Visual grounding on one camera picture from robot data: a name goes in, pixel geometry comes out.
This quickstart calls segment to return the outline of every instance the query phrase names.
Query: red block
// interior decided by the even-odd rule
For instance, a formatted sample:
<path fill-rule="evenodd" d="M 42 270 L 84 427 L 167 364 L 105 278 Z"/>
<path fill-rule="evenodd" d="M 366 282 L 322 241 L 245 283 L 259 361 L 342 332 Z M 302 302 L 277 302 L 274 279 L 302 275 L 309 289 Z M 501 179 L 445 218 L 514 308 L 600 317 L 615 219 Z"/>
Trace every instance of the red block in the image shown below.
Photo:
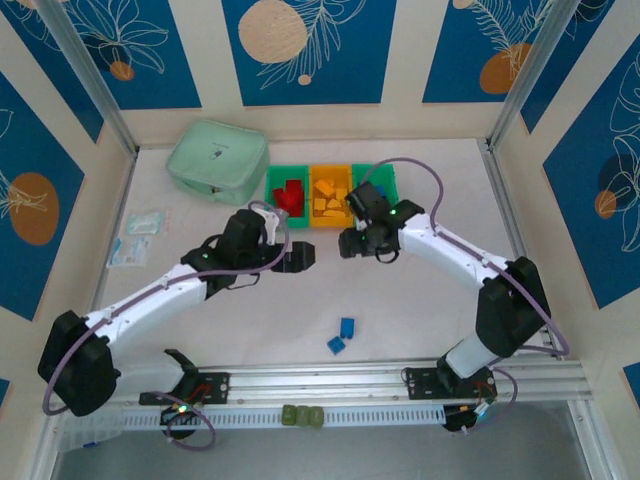
<path fill-rule="evenodd" d="M 304 202 L 298 203 L 295 207 L 289 210 L 289 216 L 302 217 L 304 215 Z"/>
<path fill-rule="evenodd" d="M 273 189 L 273 198 L 276 201 L 276 207 L 285 209 L 285 193 L 282 188 Z"/>
<path fill-rule="evenodd" d="M 304 195 L 302 189 L 302 180 L 291 179 L 285 182 L 285 187 L 287 192 L 301 192 Z"/>

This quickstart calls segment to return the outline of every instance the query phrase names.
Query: green storage bag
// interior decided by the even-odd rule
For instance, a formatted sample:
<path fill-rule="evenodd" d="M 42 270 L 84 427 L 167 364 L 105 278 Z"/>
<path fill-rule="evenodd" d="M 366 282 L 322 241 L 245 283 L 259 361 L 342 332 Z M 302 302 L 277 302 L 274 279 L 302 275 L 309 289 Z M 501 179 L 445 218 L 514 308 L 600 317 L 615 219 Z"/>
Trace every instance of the green storage bag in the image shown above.
<path fill-rule="evenodd" d="M 182 135 L 167 161 L 181 190 L 210 201 L 244 205 L 269 165 L 260 132 L 198 120 Z"/>

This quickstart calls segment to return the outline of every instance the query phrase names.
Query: yellow block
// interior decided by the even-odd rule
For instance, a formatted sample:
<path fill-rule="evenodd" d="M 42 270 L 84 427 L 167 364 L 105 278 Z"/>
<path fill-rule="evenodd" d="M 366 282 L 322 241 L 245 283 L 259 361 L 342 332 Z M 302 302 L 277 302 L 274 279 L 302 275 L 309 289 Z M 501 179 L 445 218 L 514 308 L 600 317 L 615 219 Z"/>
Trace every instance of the yellow block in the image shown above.
<path fill-rule="evenodd" d="M 327 208 L 327 201 L 324 198 L 316 198 L 313 201 L 314 210 L 324 210 L 325 208 Z"/>
<path fill-rule="evenodd" d="M 327 181 L 323 179 L 318 180 L 314 186 L 325 197 L 332 197 L 333 194 L 336 193 L 336 189 L 329 185 Z"/>
<path fill-rule="evenodd" d="M 340 210 L 325 210 L 325 212 L 322 215 L 325 217 L 336 217 L 336 218 L 346 217 L 344 212 L 341 212 Z"/>
<path fill-rule="evenodd" d="M 340 202 L 343 201 L 347 196 L 347 193 L 346 188 L 336 188 L 336 200 L 339 200 Z"/>

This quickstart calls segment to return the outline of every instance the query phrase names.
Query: orange circle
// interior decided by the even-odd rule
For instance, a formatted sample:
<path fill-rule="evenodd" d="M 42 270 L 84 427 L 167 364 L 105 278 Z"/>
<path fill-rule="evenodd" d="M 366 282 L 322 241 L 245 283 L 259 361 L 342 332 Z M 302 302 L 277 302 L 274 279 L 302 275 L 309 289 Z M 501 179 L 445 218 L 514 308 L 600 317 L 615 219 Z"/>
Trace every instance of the orange circle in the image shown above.
<path fill-rule="evenodd" d="M 128 63 L 124 63 L 121 61 L 115 61 L 109 66 L 109 71 L 111 75 L 116 77 L 118 80 L 123 82 L 128 82 L 129 80 L 133 80 L 135 76 L 135 72 L 133 71 L 133 67 Z"/>
<path fill-rule="evenodd" d="M 9 189 L 11 225 L 25 242 L 42 246 L 51 241 L 58 228 L 58 194 L 48 178 L 39 173 L 23 173 Z"/>
<path fill-rule="evenodd" d="M 609 190 L 601 191 L 596 197 L 596 212 L 605 220 L 616 213 L 616 196 Z"/>
<path fill-rule="evenodd" d="M 507 93 L 516 79 L 524 60 L 529 55 L 531 44 L 518 43 L 508 50 L 496 53 L 482 67 L 480 88 L 486 93 Z"/>
<path fill-rule="evenodd" d="M 454 8 L 457 8 L 458 10 L 462 10 L 465 8 L 469 8 L 471 5 L 473 5 L 475 3 L 476 0 L 453 0 L 453 6 Z"/>

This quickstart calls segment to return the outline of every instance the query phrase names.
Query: floor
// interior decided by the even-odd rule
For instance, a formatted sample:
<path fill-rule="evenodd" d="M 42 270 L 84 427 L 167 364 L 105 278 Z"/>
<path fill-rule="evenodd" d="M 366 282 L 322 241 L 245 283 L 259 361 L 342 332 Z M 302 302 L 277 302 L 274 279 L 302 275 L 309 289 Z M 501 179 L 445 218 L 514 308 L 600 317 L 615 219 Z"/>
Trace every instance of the floor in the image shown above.
<path fill-rule="evenodd" d="M 561 403 L 518 404 L 509 415 L 467 437 L 449 433 L 440 426 L 225 430 L 218 432 L 213 450 L 192 453 L 168 445 L 160 432 L 129 432 L 97 447 L 61 455 L 53 475 L 54 480 L 146 478 L 582 480 L 591 477 L 566 404 Z"/>
<path fill-rule="evenodd" d="M 109 270 L 107 306 L 154 281 L 208 236 L 220 233 L 236 207 L 178 191 L 165 170 L 169 150 L 142 150 L 124 220 L 133 211 L 167 207 L 170 228 L 153 238 L 147 265 Z M 284 142 L 270 145 L 273 164 L 372 163 L 394 156 L 428 162 L 443 178 L 439 222 L 458 235 L 513 258 L 474 139 Z M 430 209 L 436 184 L 412 165 L 397 165 L 400 198 Z M 262 184 L 255 198 L 264 197 Z M 477 291 L 424 260 L 401 255 L 393 265 L 343 260 L 339 230 L 296 230 L 316 246 L 316 264 L 297 275 L 264 274 L 260 284 L 221 292 L 136 341 L 136 354 L 177 348 L 197 365 L 264 365 L 439 357 L 474 328 Z M 327 341 L 340 318 L 356 319 L 356 335 L 334 356 Z M 535 337 L 534 344 L 540 344 Z"/>

